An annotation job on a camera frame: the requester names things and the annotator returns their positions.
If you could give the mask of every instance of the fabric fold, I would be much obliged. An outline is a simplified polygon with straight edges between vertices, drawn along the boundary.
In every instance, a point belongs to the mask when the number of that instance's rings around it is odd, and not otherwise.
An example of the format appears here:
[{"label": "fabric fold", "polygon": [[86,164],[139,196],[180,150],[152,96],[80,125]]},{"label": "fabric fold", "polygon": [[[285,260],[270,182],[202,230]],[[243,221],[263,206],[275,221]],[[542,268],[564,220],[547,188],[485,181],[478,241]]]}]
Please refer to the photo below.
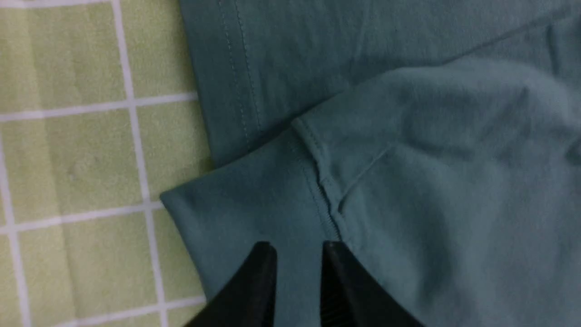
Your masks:
[{"label": "fabric fold", "polygon": [[288,130],[244,158],[162,194],[211,300],[258,241],[278,252],[275,320],[316,326],[322,244],[337,240],[313,159]]}]

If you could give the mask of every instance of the green checkered tablecloth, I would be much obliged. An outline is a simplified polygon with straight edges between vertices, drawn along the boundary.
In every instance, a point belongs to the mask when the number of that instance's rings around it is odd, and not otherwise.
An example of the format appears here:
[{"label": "green checkered tablecloth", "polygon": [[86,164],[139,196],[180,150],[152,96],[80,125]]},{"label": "green checkered tablecloth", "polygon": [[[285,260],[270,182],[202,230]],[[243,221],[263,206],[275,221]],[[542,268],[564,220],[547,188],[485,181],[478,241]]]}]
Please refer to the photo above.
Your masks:
[{"label": "green checkered tablecloth", "polygon": [[0,326],[176,327],[161,191],[211,168],[177,0],[0,0]]}]

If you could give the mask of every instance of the white grid line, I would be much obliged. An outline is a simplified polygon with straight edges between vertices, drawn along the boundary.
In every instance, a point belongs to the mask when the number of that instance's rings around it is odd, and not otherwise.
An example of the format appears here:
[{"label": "white grid line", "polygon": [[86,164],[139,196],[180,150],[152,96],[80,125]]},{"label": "white grid line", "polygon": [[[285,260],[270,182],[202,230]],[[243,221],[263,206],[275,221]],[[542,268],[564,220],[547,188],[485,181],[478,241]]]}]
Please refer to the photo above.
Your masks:
[{"label": "white grid line", "polygon": [[80,214],[72,214],[65,216],[50,217],[45,219],[40,219],[34,222],[24,222],[15,223],[12,227],[8,226],[0,228],[0,234],[8,234],[10,231],[15,232],[25,232],[28,230],[48,228],[51,226],[58,226],[66,223],[90,221],[99,218],[110,218],[114,216],[123,216],[128,214],[133,214],[135,212],[144,212],[147,210],[157,210],[162,209],[163,205],[159,201],[151,202],[149,204],[132,205],[128,207],[121,208],[111,208],[105,210],[82,212]]},{"label": "white grid line", "polygon": [[100,316],[90,317],[86,319],[78,319],[75,321],[65,322],[63,324],[56,325],[54,327],[78,327],[78,326],[95,326],[100,324],[105,324],[107,322],[119,321],[127,318],[139,317],[142,315],[153,314],[161,310],[172,310],[184,307],[195,306],[203,304],[206,302],[206,298],[203,296],[183,298],[181,300],[169,302],[165,305],[149,305],[147,307],[141,307],[136,309],[130,309],[120,312],[112,312]]},{"label": "white grid line", "polygon": [[[182,94],[172,94],[172,95],[162,95],[160,97],[150,97],[135,99],[135,106],[150,106],[166,104],[170,102],[185,102],[185,101],[195,101],[198,99],[198,94],[193,93],[182,93]],[[129,108],[131,103],[127,100],[116,101],[116,102],[104,102],[100,104],[91,104],[84,106],[71,106],[67,108],[50,109],[50,110],[33,110],[33,111],[22,111],[14,113],[0,113],[0,123],[2,122],[12,122],[16,120],[31,120],[31,119],[45,119],[51,117],[62,117],[71,115],[80,115],[83,113],[91,112],[101,112],[101,111],[111,111],[122,108]]]},{"label": "white grid line", "polygon": [[82,106],[71,106],[67,108],[49,109],[49,110],[29,110],[23,112],[14,113],[0,113],[0,123],[11,122],[18,120],[34,120],[34,119],[46,119],[52,117],[70,116],[70,115],[80,115],[84,113],[91,112],[103,112],[112,111],[117,109],[127,108],[130,112],[131,119],[131,131],[134,137],[135,144],[135,155],[137,159],[137,165],[139,170],[139,181],[141,185],[141,193],[144,203],[141,205],[133,205],[121,208],[111,208],[100,211],[83,212],[80,214],[72,214],[65,216],[57,216],[42,219],[35,222],[26,222],[16,224],[14,220],[13,208],[10,199],[10,193],[8,189],[8,180],[6,168],[3,161],[2,144],[0,139],[0,193],[4,203],[6,226],[0,227],[0,234],[8,235],[10,241],[10,248],[12,252],[12,257],[14,261],[14,270],[17,280],[17,288],[20,300],[20,310],[22,315],[22,323],[24,327],[31,326],[31,316],[30,307],[28,302],[28,290],[26,286],[26,279],[24,277],[24,268],[22,264],[22,259],[20,255],[20,247],[17,239],[17,233],[26,230],[42,229],[51,226],[61,225],[64,223],[74,223],[81,221],[88,221],[92,219],[107,218],[111,216],[127,215],[134,212],[144,212],[146,217],[146,225],[148,230],[149,246],[152,256],[152,266],[153,273],[155,277],[155,286],[157,293],[157,305],[131,309],[122,312],[114,312],[105,315],[100,315],[96,317],[90,317],[86,319],[79,319],[71,322],[66,322],[64,324],[58,325],[59,327],[72,327],[72,326],[93,326],[102,324],[109,321],[117,321],[121,319],[137,317],[140,315],[145,315],[153,312],[159,312],[162,327],[167,327],[167,311],[170,309],[187,307],[190,305],[202,304],[206,299],[202,297],[186,298],[178,301],[173,301],[170,303],[165,302],[163,282],[161,277],[161,269],[159,264],[159,253],[157,252],[157,241],[155,238],[155,223],[153,221],[153,210],[163,208],[159,201],[151,202],[149,187],[147,182],[147,172],[145,170],[145,161],[143,155],[143,149],[141,144],[141,136],[139,134],[139,124],[137,117],[137,107],[138,106],[150,106],[165,104],[171,102],[185,102],[185,101],[196,101],[198,100],[198,94],[193,93],[183,93],[183,94],[173,94],[173,95],[162,95],[158,97],[146,97],[138,98],[134,97],[133,84],[131,81],[131,70],[129,66],[129,60],[127,55],[127,45],[125,43],[125,36],[123,30],[123,22],[121,17],[121,6],[120,0],[0,0],[0,8],[51,8],[60,6],[74,6],[74,5],[87,5],[91,3],[101,3],[101,2],[111,2],[113,7],[113,14],[115,19],[115,27],[117,33],[117,40],[120,51],[121,67],[123,69],[125,93],[127,99],[124,101],[116,102],[105,102],[99,104],[82,105]]},{"label": "white grid line", "polygon": [[15,230],[14,210],[12,208],[12,199],[8,185],[8,173],[6,172],[6,163],[4,161],[4,151],[2,147],[2,137],[0,137],[0,196],[4,206],[4,218],[6,219],[6,230],[10,243],[10,253],[12,255],[14,275],[16,276],[16,288],[18,292],[20,316],[24,327],[31,326],[30,305],[28,302],[28,287],[24,277],[24,265],[20,254],[20,244],[18,243],[18,234]]},{"label": "white grid line", "polygon": [[[121,67],[123,69],[123,82],[125,93],[129,102],[129,116],[131,121],[131,132],[134,141],[135,156],[137,159],[137,169],[139,172],[139,182],[141,184],[141,195],[145,204],[150,203],[149,186],[147,179],[147,170],[145,169],[145,158],[141,144],[141,135],[139,133],[139,119],[137,117],[137,105],[135,102],[133,82],[131,80],[131,66],[127,53],[127,44],[125,42],[125,31],[123,29],[123,14],[121,12],[120,0],[111,0],[113,6],[113,17],[115,22],[115,31],[117,33],[117,42],[119,43],[119,55]],[[157,293],[157,302],[160,306],[159,316],[161,327],[168,327],[167,308],[165,307],[165,293],[163,290],[162,270],[159,263],[159,253],[157,251],[157,239],[155,237],[155,222],[153,221],[153,212],[145,211],[145,222],[149,238],[149,249],[151,252],[151,262],[153,277],[155,279],[155,289]]]},{"label": "white grid line", "polygon": [[67,7],[77,5],[88,5],[91,3],[106,2],[108,0],[0,0],[0,8],[18,8],[18,9],[32,9],[32,8],[52,8],[52,7]]}]

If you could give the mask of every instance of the teal shirt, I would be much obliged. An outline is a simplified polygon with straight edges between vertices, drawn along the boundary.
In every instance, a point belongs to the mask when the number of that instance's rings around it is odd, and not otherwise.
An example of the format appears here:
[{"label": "teal shirt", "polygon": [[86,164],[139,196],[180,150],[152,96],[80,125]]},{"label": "teal shirt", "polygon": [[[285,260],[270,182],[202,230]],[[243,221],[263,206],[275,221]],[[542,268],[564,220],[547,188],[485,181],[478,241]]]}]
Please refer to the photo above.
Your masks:
[{"label": "teal shirt", "polygon": [[317,326],[342,240],[426,326],[581,321],[579,8],[444,3],[182,1],[221,167],[162,201],[209,299],[266,240]]}]

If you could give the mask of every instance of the stitching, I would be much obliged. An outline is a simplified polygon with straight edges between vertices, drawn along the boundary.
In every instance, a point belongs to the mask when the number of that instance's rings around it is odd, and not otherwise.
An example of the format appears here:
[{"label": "stitching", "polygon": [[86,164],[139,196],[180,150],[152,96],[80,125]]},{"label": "stitching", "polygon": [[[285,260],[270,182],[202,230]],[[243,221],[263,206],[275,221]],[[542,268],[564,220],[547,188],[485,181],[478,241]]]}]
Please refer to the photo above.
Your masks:
[{"label": "stitching", "polygon": [[230,59],[230,68],[232,69],[232,75],[234,77],[234,87],[236,88],[236,100],[238,102],[238,108],[240,109],[240,116],[241,116],[240,121],[242,122],[242,129],[244,130],[244,136],[246,137],[246,150],[250,151],[250,141],[248,139],[248,130],[246,128],[244,110],[242,108],[242,101],[240,99],[240,90],[238,87],[238,78],[236,78],[236,69],[234,69],[234,58],[232,56],[232,42],[230,41],[230,35],[228,34],[228,28],[226,27],[226,17],[224,16],[222,0],[218,0],[218,7],[220,8],[220,15],[222,16],[222,27],[224,28],[224,34],[226,36],[226,42],[228,44],[228,57]]},{"label": "stitching", "polygon": [[254,113],[256,114],[256,123],[258,124],[258,131],[262,132],[262,125],[260,123],[260,110],[256,105],[256,94],[254,92],[254,81],[250,75],[250,63],[248,60],[248,46],[246,45],[246,38],[244,35],[244,25],[240,18],[240,10],[238,9],[238,0],[234,0],[234,6],[236,7],[236,16],[238,17],[238,26],[240,27],[240,32],[242,33],[242,45],[244,47],[244,58],[246,59],[246,74],[248,75],[248,80],[250,81],[250,92],[252,95],[252,104],[254,106]]},{"label": "stitching", "polygon": [[[292,152],[295,153],[295,158],[296,158],[296,162],[297,164],[300,166],[300,169],[303,172],[303,176],[307,181],[307,187],[309,188],[309,193],[311,194],[311,199],[313,199],[313,204],[315,205],[315,208],[317,209],[317,215],[319,216],[319,223],[321,224],[321,227],[323,229],[323,233],[325,234],[325,236],[327,237],[327,239],[332,238],[328,233],[327,233],[327,228],[325,228],[325,216],[321,213],[321,209],[319,208],[319,202],[317,202],[317,198],[315,197],[315,194],[313,192],[313,181],[309,178],[309,174],[307,174],[307,170],[304,167],[304,164],[301,162],[301,160],[298,159],[297,155],[298,153],[300,153],[300,150],[297,149],[296,147],[292,147]],[[339,240],[341,240],[341,232],[340,230],[337,228],[337,233],[338,233],[338,238]]]}]

